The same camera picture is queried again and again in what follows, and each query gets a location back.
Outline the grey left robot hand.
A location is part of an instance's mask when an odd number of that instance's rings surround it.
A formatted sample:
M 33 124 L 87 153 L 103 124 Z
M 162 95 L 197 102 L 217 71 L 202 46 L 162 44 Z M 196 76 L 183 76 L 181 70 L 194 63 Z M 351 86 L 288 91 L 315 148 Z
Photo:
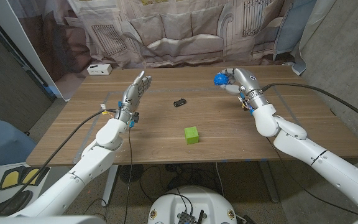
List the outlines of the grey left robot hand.
M 149 89 L 151 83 L 152 77 L 145 76 L 145 71 L 141 71 L 124 91 L 121 105 L 114 115 L 114 118 L 127 123 L 132 114 L 136 111 L 142 95 Z

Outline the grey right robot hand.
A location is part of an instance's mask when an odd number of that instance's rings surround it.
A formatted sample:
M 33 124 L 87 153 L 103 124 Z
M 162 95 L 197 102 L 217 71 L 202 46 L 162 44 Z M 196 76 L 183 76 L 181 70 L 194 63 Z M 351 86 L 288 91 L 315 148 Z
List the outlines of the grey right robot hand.
M 247 96 L 248 104 L 255 110 L 268 104 L 256 77 L 244 68 L 222 70 L 214 77 L 214 84 L 230 94 Z

